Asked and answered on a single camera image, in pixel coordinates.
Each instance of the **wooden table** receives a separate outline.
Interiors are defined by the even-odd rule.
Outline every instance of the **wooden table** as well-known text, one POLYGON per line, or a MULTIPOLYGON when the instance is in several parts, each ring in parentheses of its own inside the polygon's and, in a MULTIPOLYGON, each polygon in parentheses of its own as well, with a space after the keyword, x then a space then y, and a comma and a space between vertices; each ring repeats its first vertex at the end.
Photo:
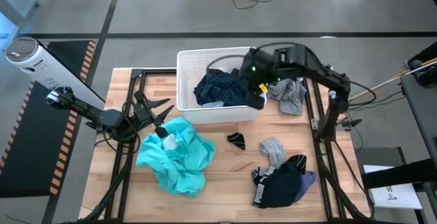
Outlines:
MULTIPOLYGON (((114 69, 107 96, 105 109, 121 110, 126 100, 130 77, 130 68, 114 69)), ((309 91, 313 97, 313 88, 309 91)), ((327 107, 327 89, 320 89, 324 107, 327 107)), ((174 74, 156 74, 146 79, 145 95, 150 100, 171 98, 155 110, 160 113, 170 104, 176 104, 176 77, 174 74)), ((315 102, 313 110, 317 111, 315 102)), ((259 143, 274 136, 284 145, 288 156, 305 154, 307 170, 317 173, 313 139, 307 115, 282 115, 278 103, 269 100, 260 116, 252 122, 196 125, 196 131, 206 139, 214 141, 216 155, 212 164, 203 172, 206 185, 200 196, 189 199, 179 195, 170 195, 159 189, 151 169, 132 166, 125 222, 317 222, 326 221, 319 179, 296 204, 287 208, 259 209, 251 205, 255 185, 251 179, 251 170, 268 166, 268 159, 259 153, 259 143), (226 136, 241 132, 246 141, 246 150, 242 151, 226 141, 226 136)), ((167 121, 182 114, 176 107, 170 112, 167 121)), ((141 139, 153 132, 152 127, 140 132, 141 139)), ((339 131, 337 141, 348 157, 355 174, 360 178, 358 165, 348 132, 339 131)), ((348 194, 358 209, 367 216, 369 208, 365 195, 354 182, 338 149, 333 144, 335 163, 342 189, 348 194)), ((95 147, 85 195, 79 218, 90 213, 90 208, 100 201, 109 188, 115 152, 105 143, 95 147)), ((337 214, 335 198, 330 188, 330 200, 337 214)), ((116 216, 118 198, 115 198, 113 215, 116 216)))

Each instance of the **plastic basket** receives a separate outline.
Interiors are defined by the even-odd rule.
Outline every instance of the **plastic basket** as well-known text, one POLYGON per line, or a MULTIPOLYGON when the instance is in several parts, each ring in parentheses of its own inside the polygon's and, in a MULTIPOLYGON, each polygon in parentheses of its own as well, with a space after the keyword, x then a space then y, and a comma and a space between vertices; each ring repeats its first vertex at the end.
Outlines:
MULTIPOLYGON (((194 88, 205 76, 206 66, 225 55, 245 55, 250 47, 216 48, 180 51, 177 65, 176 107, 191 124, 221 122, 245 122, 254 120, 260 111, 248 106, 202 108, 197 104, 194 88)), ((211 68, 231 72, 240 69, 242 57, 233 57, 216 62, 211 68)))

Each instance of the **teal shirt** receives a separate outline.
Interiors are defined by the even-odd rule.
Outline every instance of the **teal shirt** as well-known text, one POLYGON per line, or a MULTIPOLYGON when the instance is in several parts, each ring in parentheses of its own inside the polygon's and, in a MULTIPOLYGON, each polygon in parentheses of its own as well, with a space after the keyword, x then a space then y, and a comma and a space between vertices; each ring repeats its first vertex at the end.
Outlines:
POLYGON ((183 117, 167 122, 163 128, 175 135, 178 147, 164 149, 158 135, 148 135, 139 149, 137 166, 152 168, 162 190, 197 197, 205 186, 202 170, 214 158, 214 144, 200 137, 183 117))

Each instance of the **gray sock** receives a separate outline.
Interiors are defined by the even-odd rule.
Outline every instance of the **gray sock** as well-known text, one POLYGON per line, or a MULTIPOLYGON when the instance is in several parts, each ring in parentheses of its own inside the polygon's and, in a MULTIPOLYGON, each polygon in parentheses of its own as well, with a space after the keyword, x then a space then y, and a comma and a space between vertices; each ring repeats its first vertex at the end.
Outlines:
POLYGON ((267 138, 259 145, 259 150, 264 156, 268 156, 270 165, 279 168, 286 159, 282 143, 276 137, 267 138))

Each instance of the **gray concrete floor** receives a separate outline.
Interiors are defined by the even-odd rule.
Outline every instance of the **gray concrete floor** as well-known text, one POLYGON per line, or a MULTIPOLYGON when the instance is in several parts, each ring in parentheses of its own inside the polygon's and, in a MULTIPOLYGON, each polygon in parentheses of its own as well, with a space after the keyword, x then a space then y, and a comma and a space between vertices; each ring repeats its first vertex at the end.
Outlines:
MULTIPOLYGON (((28 0, 11 0, 24 8, 28 0)), ((25 33, 99 33, 111 0, 40 0, 41 7, 25 25, 25 33)), ((247 5, 247 1, 238 1, 247 5)), ((236 10, 231 0, 119 0, 110 33, 173 32, 396 32, 437 31, 437 7, 432 0, 276 0, 249 10, 236 10)), ((0 33, 8 23, 0 17, 0 33)), ((325 63, 354 81, 377 85, 404 69, 404 61, 437 38, 206 38, 106 40, 92 87, 106 96, 116 67, 173 67, 178 51, 228 46, 257 46, 295 41, 311 47, 325 63)), ((0 149, 5 146, 29 78, 0 55, 0 149)), ((379 89, 379 97, 397 91, 397 83, 379 89)), ((361 90, 354 87, 352 95, 361 90)), ((408 162, 427 158, 417 125, 405 100, 351 113, 364 148, 402 146, 408 162)), ((361 140, 352 131, 354 145, 361 140)), ((81 126, 54 223, 77 218, 91 162, 95 134, 81 126)), ((0 199, 0 213, 40 223, 47 198, 0 199)), ((427 209, 427 220, 435 223, 427 209)), ((377 217, 410 222, 394 210, 377 217)), ((0 215, 0 223, 15 223, 0 215)))

